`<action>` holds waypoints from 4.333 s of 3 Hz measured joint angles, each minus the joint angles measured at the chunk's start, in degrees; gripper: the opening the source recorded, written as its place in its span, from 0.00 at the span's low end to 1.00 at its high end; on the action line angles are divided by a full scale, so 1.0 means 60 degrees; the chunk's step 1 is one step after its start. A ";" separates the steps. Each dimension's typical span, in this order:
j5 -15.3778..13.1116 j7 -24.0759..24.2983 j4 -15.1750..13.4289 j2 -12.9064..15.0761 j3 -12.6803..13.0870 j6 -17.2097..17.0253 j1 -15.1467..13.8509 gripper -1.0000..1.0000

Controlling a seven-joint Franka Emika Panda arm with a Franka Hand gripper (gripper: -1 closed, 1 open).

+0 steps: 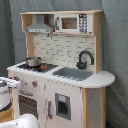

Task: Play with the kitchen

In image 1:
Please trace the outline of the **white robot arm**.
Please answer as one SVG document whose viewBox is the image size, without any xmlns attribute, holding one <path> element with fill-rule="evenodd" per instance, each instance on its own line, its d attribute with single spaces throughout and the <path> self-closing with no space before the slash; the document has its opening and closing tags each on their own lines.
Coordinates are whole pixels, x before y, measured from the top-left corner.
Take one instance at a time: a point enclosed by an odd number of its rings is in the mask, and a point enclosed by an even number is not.
<svg viewBox="0 0 128 128">
<path fill-rule="evenodd" d="M 0 112 L 11 107 L 9 89 L 19 88 L 20 86 L 20 81 L 0 77 Z M 0 128 L 40 128 L 40 125 L 33 114 L 23 114 L 17 119 L 0 123 Z"/>
</svg>

